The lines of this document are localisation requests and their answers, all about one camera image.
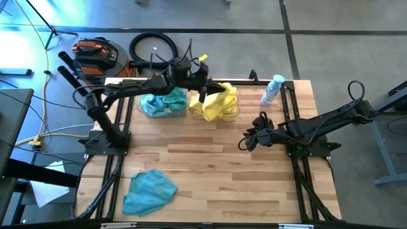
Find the yellow cloth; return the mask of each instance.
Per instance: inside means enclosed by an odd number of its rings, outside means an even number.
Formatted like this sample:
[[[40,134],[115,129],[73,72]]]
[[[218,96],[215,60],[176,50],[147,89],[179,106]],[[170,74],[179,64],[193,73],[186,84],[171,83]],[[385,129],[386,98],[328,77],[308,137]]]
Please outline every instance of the yellow cloth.
[[[224,92],[207,95],[203,104],[199,102],[199,94],[191,97],[190,109],[193,113],[202,115],[207,121],[216,117],[230,117],[237,112],[237,89],[230,83],[222,83]]]

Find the wooden tabletop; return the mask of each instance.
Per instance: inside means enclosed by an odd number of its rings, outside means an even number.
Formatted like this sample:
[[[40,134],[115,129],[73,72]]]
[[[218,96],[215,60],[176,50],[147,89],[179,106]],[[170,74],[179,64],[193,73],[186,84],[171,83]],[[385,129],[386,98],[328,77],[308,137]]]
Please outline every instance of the wooden tabletop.
[[[117,83],[109,78],[106,83]],[[317,115],[311,82],[294,81],[302,118]],[[115,221],[176,221],[223,223],[300,222],[291,160],[283,145],[258,146],[240,151],[237,143],[260,111],[274,124],[284,122],[281,96],[270,107],[259,105],[265,86],[237,86],[240,114],[231,123],[194,120],[190,112],[181,118],[147,118],[134,103],[132,140],[123,164]],[[114,121],[117,105],[108,112]],[[326,161],[309,158],[314,189],[337,218],[341,218],[335,186]],[[85,167],[78,190],[77,214],[83,212],[100,189],[106,156],[95,156]],[[145,217],[122,214],[123,196],[130,178],[138,172],[158,169],[177,186],[174,199]],[[110,192],[105,202],[109,205]],[[307,213],[311,216],[308,195]]]

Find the gray floor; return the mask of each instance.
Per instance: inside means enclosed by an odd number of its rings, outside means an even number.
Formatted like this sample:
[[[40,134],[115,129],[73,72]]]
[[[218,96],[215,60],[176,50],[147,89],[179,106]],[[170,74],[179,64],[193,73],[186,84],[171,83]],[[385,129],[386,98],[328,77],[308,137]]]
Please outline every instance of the gray floor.
[[[40,19],[19,1],[35,24]],[[140,7],[130,0],[41,0],[35,6],[54,25],[73,27],[133,27],[133,28],[190,28],[190,29],[283,29],[278,0],[233,0],[226,6],[221,0],[150,0]],[[286,0],[291,29],[297,30],[407,30],[407,2],[402,0]],[[27,24],[18,6],[9,0],[4,8],[13,16],[0,13],[2,24]],[[74,105],[72,88],[56,73],[63,63],[57,58],[61,50],[70,50],[80,37],[104,36],[127,48],[134,33],[80,33],[78,37],[60,35],[54,38],[50,51],[52,76],[47,99]],[[287,43],[283,34],[168,34],[183,52],[189,38],[193,39],[194,55],[206,53],[210,74],[216,78],[246,78],[255,69],[260,78],[283,74],[292,79]],[[48,33],[41,32],[43,39]],[[2,78],[20,87],[32,87],[41,95],[45,55],[39,40],[30,27],[22,31],[0,31],[0,41],[7,56],[2,55],[0,67],[30,67],[34,75],[28,78]],[[347,84],[360,80],[372,105],[386,98],[387,92],[406,80],[407,36],[293,36],[300,78],[311,80],[320,113],[330,111],[350,101]],[[157,48],[168,55],[167,47],[149,40],[137,51],[145,54]],[[42,113],[42,103],[33,100],[34,109]],[[50,128],[90,123],[85,112],[47,106]],[[379,118],[384,138],[391,139],[389,151],[397,171],[406,172],[405,137],[394,136],[385,124],[397,117]],[[29,111],[19,139],[37,134],[40,121]],[[88,128],[71,130],[86,134]],[[342,216],[351,223],[396,226],[407,228],[407,182],[373,185],[373,179],[386,176],[383,160],[369,126],[348,126],[328,135],[331,141],[342,143],[333,152],[332,165]],[[83,147],[75,138],[53,137],[50,152],[81,152]],[[13,156],[30,160],[30,154],[16,151]],[[60,220],[70,216],[69,204],[52,204],[26,210],[27,222]]]

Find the blue cloth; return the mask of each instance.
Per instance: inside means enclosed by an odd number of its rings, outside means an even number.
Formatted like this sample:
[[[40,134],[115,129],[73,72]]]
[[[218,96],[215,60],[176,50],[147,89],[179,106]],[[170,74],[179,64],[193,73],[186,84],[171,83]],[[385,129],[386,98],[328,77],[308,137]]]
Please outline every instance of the blue cloth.
[[[150,214],[171,202],[177,186],[167,176],[151,169],[140,172],[130,181],[130,188],[124,196],[123,214]]]
[[[186,92],[175,88],[164,96],[147,94],[141,97],[140,103],[143,111],[151,117],[171,117],[186,109]]]

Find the bottle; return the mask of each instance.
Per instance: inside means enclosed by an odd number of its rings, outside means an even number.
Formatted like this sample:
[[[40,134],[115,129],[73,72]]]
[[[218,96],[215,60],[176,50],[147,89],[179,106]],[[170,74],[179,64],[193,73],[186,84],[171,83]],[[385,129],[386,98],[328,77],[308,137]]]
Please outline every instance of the bottle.
[[[267,89],[260,100],[261,105],[270,106],[275,96],[279,93],[281,84],[285,81],[286,79],[281,75],[273,76],[273,80],[267,85]]]

